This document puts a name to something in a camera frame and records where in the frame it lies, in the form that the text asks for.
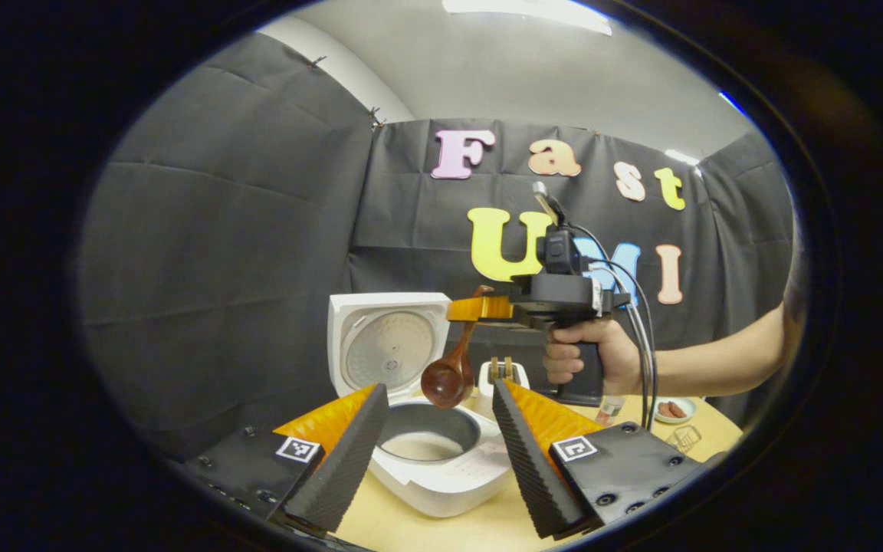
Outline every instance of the pink letter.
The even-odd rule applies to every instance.
[[[677,304],[684,300],[680,291],[680,248],[676,245],[656,245],[659,266],[663,274],[663,289],[659,290],[659,303]]]
[[[432,170],[432,178],[438,179],[471,177],[472,170],[462,163],[463,158],[477,165],[483,160],[481,143],[493,146],[497,142],[491,130],[439,130],[435,136],[441,140],[441,152],[438,154],[438,167]],[[472,140],[472,143],[466,146],[466,140]]]

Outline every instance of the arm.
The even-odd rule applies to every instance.
[[[742,331],[686,349],[656,352],[656,376],[666,396],[720,396],[757,387],[775,373],[795,343],[796,326],[783,305]],[[642,388],[638,348],[614,320],[585,322],[551,332],[543,365],[551,383],[566,383],[584,366],[578,348],[569,343],[599,344],[606,368],[606,393],[628,395]]]

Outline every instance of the food on plate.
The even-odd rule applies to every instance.
[[[687,413],[673,401],[660,402],[659,415],[666,417],[687,417]]]
[[[670,412],[673,412],[673,417],[687,417],[687,413],[683,412],[676,402],[670,402]]]

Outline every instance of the colorful foam letter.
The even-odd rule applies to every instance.
[[[599,249],[599,246],[596,245],[591,238],[574,238],[574,242],[575,245],[578,245],[578,252],[581,255],[584,255],[587,258],[596,258],[599,259],[599,261],[604,261],[604,258],[606,258],[602,249]],[[629,274],[632,274],[632,277],[635,278],[635,266],[638,265],[638,256],[641,252],[642,250],[638,248],[638,245],[626,244],[626,242],[623,242],[615,247],[615,251],[611,256],[611,261],[616,265],[623,266],[623,268],[628,270]],[[604,262],[593,262],[589,265],[589,270],[585,272],[584,275],[598,280],[602,283],[603,289],[611,290],[614,288],[617,292],[618,286],[615,282],[615,277],[612,276],[610,272],[603,270],[606,266],[607,265]],[[619,275],[619,279],[622,281],[623,285],[630,293],[632,293],[632,304],[638,306],[637,290],[635,289],[632,279],[629,278],[628,274],[617,268],[613,268],[613,271]]]
[[[560,140],[537,140],[530,144],[530,171],[539,175],[573,177],[581,172],[581,165],[574,160],[574,150]]]
[[[645,188],[642,188],[640,181],[642,175],[638,174],[635,165],[619,161],[615,164],[614,170],[616,177],[618,177],[615,184],[625,198],[631,199],[633,202],[641,202],[645,199]]]
[[[687,202],[684,202],[684,199],[677,195],[677,189],[683,188],[684,183],[680,182],[680,179],[673,175],[673,169],[667,167],[659,169],[659,171],[652,174],[659,178],[659,185],[663,191],[663,200],[666,201],[666,204],[673,207],[673,209],[682,211],[687,206]]]
[[[481,275],[497,282],[510,282],[511,276],[536,274],[543,268],[537,260],[537,238],[546,235],[551,224],[546,213],[520,213],[520,222],[527,227],[527,254],[519,262],[506,261],[502,256],[502,228],[509,222],[509,213],[477,207],[468,216],[472,221],[472,264]]]
[[[438,167],[432,170],[432,178],[437,179],[471,177],[472,169],[466,167],[462,160],[468,159],[470,164],[479,164],[483,160],[483,144],[493,146],[497,142],[497,137],[491,130],[439,130],[435,136],[441,140]]]
[[[659,266],[663,274],[663,287],[659,290],[659,303],[677,304],[684,300],[680,291],[680,248],[676,245],[656,245]]]

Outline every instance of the open lid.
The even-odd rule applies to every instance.
[[[329,297],[330,380],[340,397],[375,383],[388,401],[410,398],[421,372],[445,353],[448,296],[438,293]]]

